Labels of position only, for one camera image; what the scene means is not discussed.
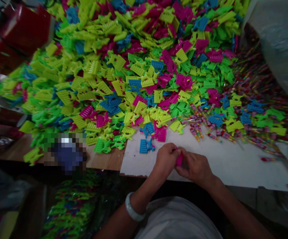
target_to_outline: human hand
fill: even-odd
[[[210,190],[218,178],[212,173],[207,158],[204,155],[187,152],[182,147],[180,149],[189,169],[177,166],[175,169],[178,174],[193,181],[206,191]]]
[[[180,154],[181,150],[175,144],[164,144],[157,152],[155,166],[151,175],[158,176],[164,183],[174,169],[176,159]]]

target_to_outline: white bangle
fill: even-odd
[[[126,196],[126,199],[125,199],[125,207],[126,207],[126,210],[128,212],[128,214],[130,215],[130,217],[134,220],[134,221],[137,221],[137,222],[140,222],[142,221],[144,218],[145,218],[145,213],[140,215],[138,214],[136,211],[134,211],[134,209],[132,208],[132,205],[131,205],[131,202],[130,202],[130,196],[132,195],[133,193],[129,193],[127,196]]]

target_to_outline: white paper sheet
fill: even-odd
[[[253,144],[240,145],[223,140],[219,143],[206,135],[206,128],[202,126],[205,140],[198,144],[191,135],[190,127],[184,127],[184,134],[179,135],[167,128],[166,143],[172,142],[184,147],[187,151],[205,155],[211,169],[226,185],[240,187],[265,187],[271,190],[288,191],[288,164],[284,162],[263,162],[260,156],[271,157]],[[133,135],[133,141],[128,141],[122,166],[121,175],[147,177],[155,164],[158,149],[164,144],[153,140],[155,152],[140,154],[140,141],[145,136],[139,131]],[[187,181],[177,174],[175,170],[168,177],[169,180]]]

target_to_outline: clear plastic bag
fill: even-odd
[[[257,31],[265,60],[288,93],[288,1],[252,1],[246,22]]]
[[[31,185],[17,180],[0,169],[0,210],[17,210]]]

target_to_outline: wooden table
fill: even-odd
[[[30,147],[31,142],[32,142],[31,135],[25,134],[22,138],[20,138],[17,142],[15,142],[8,150],[1,153],[0,159],[20,161],[20,162],[23,161],[23,156],[33,149]],[[87,154],[87,161],[86,161],[87,168],[120,171],[125,148],[123,150],[114,148],[109,154],[95,153],[93,151],[94,145],[86,146],[85,148]],[[49,161],[50,157],[51,157],[50,153],[45,153],[44,156],[39,159],[38,163],[43,163],[46,160]]]

